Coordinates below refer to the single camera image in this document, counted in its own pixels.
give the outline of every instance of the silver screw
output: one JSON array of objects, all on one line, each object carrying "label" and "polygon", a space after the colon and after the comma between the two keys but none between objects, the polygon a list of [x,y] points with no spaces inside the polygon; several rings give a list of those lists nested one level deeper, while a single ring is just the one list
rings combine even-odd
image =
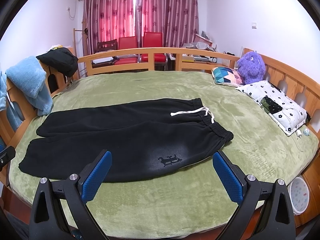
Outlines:
[{"label": "silver screw", "polygon": [[41,180],[40,180],[40,183],[41,184],[44,184],[44,183],[46,183],[47,182],[47,178],[42,178]]},{"label": "silver screw", "polygon": [[77,174],[71,174],[69,179],[76,180],[76,179],[78,179],[78,175]]},{"label": "silver screw", "polygon": [[284,185],[283,179],[278,179],[278,183],[279,183],[280,185]]},{"label": "silver screw", "polygon": [[253,176],[253,175],[251,175],[251,174],[249,174],[249,175],[247,176],[247,178],[248,178],[248,180],[250,180],[250,181],[255,181],[255,180],[256,180],[256,177]]}]

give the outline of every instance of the chair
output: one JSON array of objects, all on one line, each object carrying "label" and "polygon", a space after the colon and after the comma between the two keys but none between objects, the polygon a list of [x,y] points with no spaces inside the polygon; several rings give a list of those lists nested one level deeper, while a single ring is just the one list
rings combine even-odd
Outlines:
[{"label": "chair", "polygon": [[[119,38],[119,49],[135,49],[137,48],[138,42],[137,37],[122,37]],[[127,57],[127,58],[121,58],[117,60],[114,65],[122,65],[122,64],[132,64],[132,63],[138,63],[137,57]]]},{"label": "chair", "polygon": [[[143,48],[163,47],[162,33],[145,32],[142,38]],[[161,53],[155,53],[155,63],[166,64],[168,59],[166,55]],[[141,55],[141,62],[148,62],[148,54]]]},{"label": "chair", "polygon": [[117,40],[97,42],[97,51],[117,50]]}]

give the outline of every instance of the blue gripper pad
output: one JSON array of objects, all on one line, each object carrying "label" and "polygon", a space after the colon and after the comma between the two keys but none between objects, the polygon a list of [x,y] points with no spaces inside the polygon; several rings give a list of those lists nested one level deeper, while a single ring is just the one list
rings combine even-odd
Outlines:
[{"label": "blue gripper pad", "polygon": [[81,199],[84,204],[93,200],[101,183],[106,177],[111,164],[112,155],[111,152],[107,151],[83,183]]},{"label": "blue gripper pad", "polygon": [[224,188],[226,189],[232,202],[238,205],[242,203],[242,185],[233,174],[230,167],[226,164],[221,155],[216,152],[212,157],[213,167],[219,176]]}]

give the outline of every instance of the pink curtain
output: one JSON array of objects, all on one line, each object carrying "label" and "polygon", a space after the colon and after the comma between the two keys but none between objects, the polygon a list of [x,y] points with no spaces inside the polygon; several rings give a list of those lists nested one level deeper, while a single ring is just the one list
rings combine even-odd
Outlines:
[{"label": "pink curtain", "polygon": [[193,42],[199,30],[197,0],[137,0],[135,29],[139,44],[146,32],[162,32],[164,46]]},{"label": "pink curtain", "polygon": [[133,0],[84,0],[84,13],[88,54],[96,52],[97,42],[134,36]]}]

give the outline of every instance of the stuffed animal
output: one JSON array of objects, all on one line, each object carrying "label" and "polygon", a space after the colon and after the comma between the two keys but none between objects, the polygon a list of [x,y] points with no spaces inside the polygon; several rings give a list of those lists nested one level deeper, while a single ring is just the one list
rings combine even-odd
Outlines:
[{"label": "stuffed animal", "polygon": [[257,52],[250,51],[244,54],[243,57],[237,61],[237,64],[237,72],[243,78],[245,84],[263,80],[264,74],[266,73],[266,65]]}]

